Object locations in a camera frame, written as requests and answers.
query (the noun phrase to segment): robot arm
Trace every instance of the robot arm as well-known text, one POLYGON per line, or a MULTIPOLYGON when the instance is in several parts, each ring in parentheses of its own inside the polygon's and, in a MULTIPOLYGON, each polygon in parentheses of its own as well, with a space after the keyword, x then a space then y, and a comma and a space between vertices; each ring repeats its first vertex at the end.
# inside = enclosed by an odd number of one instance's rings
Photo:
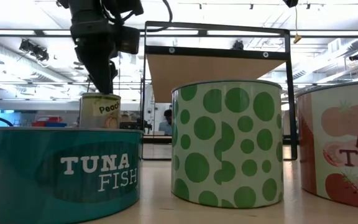
POLYGON ((96 88, 104 94, 112 93, 116 67, 111 58, 118 51, 137 54, 140 31, 126 27, 124 21, 131 15, 143 14, 140 0, 58 0, 70 8, 71 36, 78 59, 89 71, 96 88), (130 12, 125 18, 121 13, 130 12))

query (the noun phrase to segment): wooden board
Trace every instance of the wooden board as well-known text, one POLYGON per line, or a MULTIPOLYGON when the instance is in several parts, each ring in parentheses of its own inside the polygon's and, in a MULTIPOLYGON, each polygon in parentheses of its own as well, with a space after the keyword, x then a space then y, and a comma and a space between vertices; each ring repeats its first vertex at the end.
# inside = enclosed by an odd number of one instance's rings
POLYGON ((222 79, 252 80, 283 60, 147 54, 156 103, 171 103, 171 91, 193 82, 222 79))

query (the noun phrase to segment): tomato can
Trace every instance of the tomato can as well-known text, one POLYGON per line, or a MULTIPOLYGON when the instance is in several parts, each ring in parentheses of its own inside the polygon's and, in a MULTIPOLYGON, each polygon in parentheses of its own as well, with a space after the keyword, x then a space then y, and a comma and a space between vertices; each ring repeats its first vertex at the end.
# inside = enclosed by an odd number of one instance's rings
POLYGON ((221 80, 178 87, 172 94, 173 194, 222 208, 282 200, 280 85, 221 80))
POLYGON ((296 97, 303 189, 358 207, 358 82, 296 97))
POLYGON ((121 97, 85 93, 81 97, 81 128, 119 128, 121 97))
POLYGON ((135 204, 142 132, 0 128, 0 223, 82 223, 135 204))

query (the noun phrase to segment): green polka dot can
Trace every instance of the green polka dot can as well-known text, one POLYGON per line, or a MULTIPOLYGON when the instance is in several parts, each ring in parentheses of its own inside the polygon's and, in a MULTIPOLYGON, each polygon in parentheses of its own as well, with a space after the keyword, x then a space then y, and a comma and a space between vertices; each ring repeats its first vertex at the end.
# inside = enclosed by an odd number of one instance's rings
POLYGON ((223 208, 282 200, 279 85, 203 82, 172 94, 172 192, 177 197, 223 208))

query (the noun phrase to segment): green polka dot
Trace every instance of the green polka dot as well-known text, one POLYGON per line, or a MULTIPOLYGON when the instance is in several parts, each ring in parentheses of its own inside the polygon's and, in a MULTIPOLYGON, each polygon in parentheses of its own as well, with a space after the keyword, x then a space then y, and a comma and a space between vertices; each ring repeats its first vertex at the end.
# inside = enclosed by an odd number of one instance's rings
POLYGON ((283 192, 280 192, 280 194, 278 195, 278 201, 283 200, 284 194, 283 192))
POLYGON ((205 93, 203 100, 204 108, 210 113, 219 113, 222 111, 222 91, 210 90, 205 93))
POLYGON ((200 196, 198 196, 198 202, 202 205, 209 205, 209 206, 217 207, 218 206, 218 197, 214 193, 212 193, 208 190, 205 190, 200 194, 200 196))
POLYGON ((279 114, 277 115, 276 120, 277 120, 277 127, 281 128, 281 116, 279 114))
POLYGON ((234 192, 234 203, 239 208, 252 208, 256 203, 255 191, 250 187, 240 187, 234 192))
POLYGON ((200 183, 209 175, 209 163, 200 153, 191 153, 185 161, 185 172, 189 180, 200 183))
POLYGON ((262 121, 270 121, 274 115, 274 102, 267 92, 259 93, 254 99, 254 112, 262 121))
POLYGON ((180 113, 180 122, 182 124, 187 124, 190 120, 190 113, 188 110, 183 110, 180 113))
POLYGON ((236 175, 236 168, 228 161, 222 161, 222 169, 214 174, 214 180, 217 184, 221 185, 222 182, 229 182, 236 175))
POLYGON ((187 187, 186 183, 181 180, 177 179, 173 185, 173 193, 185 200, 189 200, 189 188, 187 187))
POLYGON ((246 154, 250 154, 251 152, 254 151, 255 148, 254 142, 250 139, 242 140, 240 147, 242 152, 246 154))
POLYGON ((277 153, 277 160, 279 162, 282 162, 283 161, 283 144, 281 142, 279 142, 277 144, 276 153, 277 153))
POLYGON ((239 127, 240 131, 247 133, 250 132, 254 127, 254 122, 250 117, 242 116, 238 120, 237 126, 239 127))
POLYGON ((201 140, 208 140, 215 134, 215 122, 207 117, 202 116, 194 123, 194 133, 201 140))
POLYGON ((180 90, 181 98, 185 101, 192 100, 197 93, 197 85, 190 85, 180 90))
POLYGON ((179 157, 178 157, 178 156, 175 156, 175 160, 173 161, 173 165, 174 165, 175 170, 178 170, 178 169, 179 169, 180 160, 179 160, 179 157))
POLYGON ((246 160, 241 166, 242 173, 248 177, 252 177, 258 171, 258 165, 252 159, 246 160))
POLYGON ((226 93, 224 103, 230 111, 241 113, 249 106, 248 93, 242 88, 232 88, 226 93))
POLYGON ((178 141, 178 128, 175 124, 175 122, 173 123, 173 126, 172 126, 172 147, 176 146, 177 144, 177 141, 178 141))
POLYGON ((263 163, 262 163, 262 170, 265 172, 265 173, 268 173, 270 172, 270 170, 272 169, 272 163, 268 160, 265 160, 263 163))
POLYGON ((229 150, 233 146, 235 138, 232 127, 222 122, 222 138, 214 146, 214 154, 217 160, 222 161, 222 152, 229 150))
POLYGON ((182 135, 180 138, 180 146, 182 147, 182 149, 188 149, 190 147, 190 144, 191 144, 191 139, 189 135, 187 134, 182 135))
POLYGON ((268 129, 262 129, 259 131, 256 141, 261 150, 268 151, 273 144, 272 133, 268 129))
POLYGON ((222 199, 222 208, 234 208, 234 206, 228 200, 222 199))
POLYGON ((176 118, 179 113, 179 103, 177 99, 175 99, 175 102, 173 103, 173 112, 174 112, 173 117, 176 118))
POLYGON ((274 179, 268 179, 265 181, 264 186, 262 187, 262 194, 266 201, 271 202, 274 200, 277 194, 277 184, 274 179))

